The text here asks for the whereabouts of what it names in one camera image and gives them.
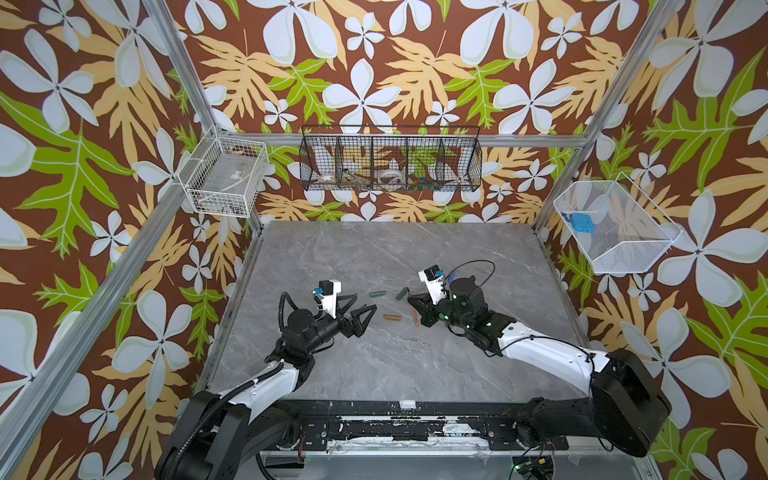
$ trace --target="blue object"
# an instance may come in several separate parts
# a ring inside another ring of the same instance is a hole
[[[580,233],[592,233],[594,232],[594,223],[587,214],[573,214],[568,219],[573,225],[574,230]]]

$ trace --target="floral wallpaper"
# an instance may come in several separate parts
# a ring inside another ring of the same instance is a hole
[[[224,129],[476,125],[484,134],[582,133],[652,4],[168,2]],[[265,220],[529,223],[572,149],[485,149],[472,194],[304,192],[298,149],[270,151],[257,200]]]
[[[684,230],[649,272],[594,275],[559,217],[540,232],[592,345],[635,351],[669,398],[665,478],[768,478],[766,28],[762,1],[683,5],[581,167]]]
[[[0,0],[0,422],[200,136],[138,0]],[[183,205],[16,469],[150,477],[242,266],[247,229]]]

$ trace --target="gray marble table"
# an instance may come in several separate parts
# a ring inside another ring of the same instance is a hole
[[[277,304],[283,291],[314,311],[310,290],[319,280],[338,279],[342,294],[359,294],[355,306],[375,302],[379,310],[362,338],[339,335],[333,348],[317,354],[312,375],[293,398],[527,402],[534,396],[581,396],[535,366],[486,357],[442,323],[417,328],[409,304],[395,300],[404,286],[425,291],[419,270],[438,264],[448,272],[474,259],[496,263],[483,286],[493,310],[577,342],[558,281],[528,225],[272,222],[210,386],[230,388],[264,367],[280,336]],[[474,263],[459,272],[482,281],[489,268]],[[374,290],[387,294],[371,299]],[[402,321],[384,320],[383,313]]]

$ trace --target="tan leaf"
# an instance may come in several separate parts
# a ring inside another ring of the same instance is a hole
[[[712,195],[716,197],[720,195],[731,195],[736,192],[752,190],[755,188],[758,188],[759,190],[754,191],[737,209],[735,209],[735,211],[725,217],[720,226],[726,227],[728,225],[733,225],[755,212],[766,212],[756,220],[751,227],[755,230],[765,230],[768,228],[768,211],[763,208],[763,205],[768,201],[768,158],[747,157],[737,158],[736,161],[742,165],[748,166],[758,173],[720,178],[707,185],[706,188],[711,190]],[[698,190],[691,194],[692,197],[698,197],[699,195],[700,192]]]
[[[445,53],[436,58],[435,54],[424,44],[403,37],[391,39],[395,43],[392,48],[406,58],[387,63],[389,67],[405,72],[391,75],[379,82],[381,88],[400,88],[397,103],[388,112],[391,118],[395,118],[400,112],[402,112],[402,117],[406,118],[409,111],[414,118],[417,118],[422,98],[424,98],[425,110],[432,111],[432,90],[435,91],[438,101],[447,105],[448,94],[443,88],[441,73],[448,75],[449,78],[467,79],[472,77],[465,70],[470,67],[456,54]]]
[[[517,195],[517,198],[521,201],[510,205],[510,207],[515,208],[501,212],[499,216],[512,215],[514,217],[512,223],[533,223],[538,212],[541,211],[541,204],[544,203],[544,201],[536,195],[519,192]]]
[[[396,201],[385,204],[392,208],[384,210],[382,215],[393,215],[393,222],[426,222],[427,218],[422,210],[430,212],[440,210],[440,207],[433,200],[419,200],[411,195],[397,194],[396,192],[387,192],[387,195]]]
[[[51,28],[48,33],[61,41],[65,41],[62,27]],[[91,34],[88,37],[78,35],[82,51],[111,59],[110,61],[96,61],[82,65],[80,70],[92,74],[95,84],[112,82],[94,103],[94,114],[97,117],[110,114],[109,136],[113,137],[118,131],[118,127],[120,128],[125,157],[128,164],[133,165],[139,161],[134,134],[139,137],[150,154],[157,157],[154,136],[160,127],[160,120],[155,110],[165,117],[167,117],[167,112],[143,69],[139,82],[134,87],[125,88],[117,83],[114,58],[117,54],[118,45],[122,42],[122,31],[118,30],[116,35],[119,37],[117,43],[96,34]]]
[[[224,108],[224,114],[232,118],[237,112],[241,117],[245,114],[255,118],[253,103],[261,111],[265,111],[264,98],[275,105],[279,102],[274,92],[266,86],[261,74],[290,78],[290,74],[280,69],[286,65],[276,62],[266,53],[254,52],[245,55],[240,49],[225,41],[205,35],[196,35],[203,50],[216,56],[210,60],[203,60],[201,64],[217,68],[218,72],[203,79],[205,86],[222,85],[227,89],[227,100],[230,102]]]
[[[608,84],[614,79],[621,65],[621,47],[618,44],[600,37],[586,37],[586,39],[592,45],[592,48],[589,45],[586,48],[593,59],[572,63],[573,66],[585,71],[556,82],[561,88],[573,87],[576,91],[568,97],[562,107],[554,111],[552,114],[554,118],[563,113],[568,118],[574,112],[576,112],[576,118],[579,118],[590,100],[592,102],[590,111],[594,113],[603,100]]]
[[[305,212],[318,210],[317,207],[304,199],[289,200],[282,195],[268,194],[267,192],[262,192],[259,195],[269,200],[261,204],[262,207],[269,208],[263,212],[260,211],[259,215],[274,215],[275,220],[309,220],[302,210]]]
[[[163,233],[160,241],[157,242],[157,246],[152,250],[149,258],[147,258],[147,262],[153,262],[152,265],[141,273],[131,286],[129,293],[133,294],[139,290],[141,290],[141,293],[148,290],[154,290],[163,279],[163,273],[165,272],[166,267],[176,265],[181,257],[189,250],[189,240],[179,241],[182,226],[180,225],[174,233],[171,234],[170,232],[173,230],[173,227],[173,223],[168,225],[168,228],[165,230],[165,233]]]
[[[0,2],[0,7],[18,11],[18,8],[9,2],[5,2],[5,0]],[[23,18],[18,17],[11,12],[0,10],[0,28],[3,30],[23,30],[33,23],[34,22],[24,20]]]

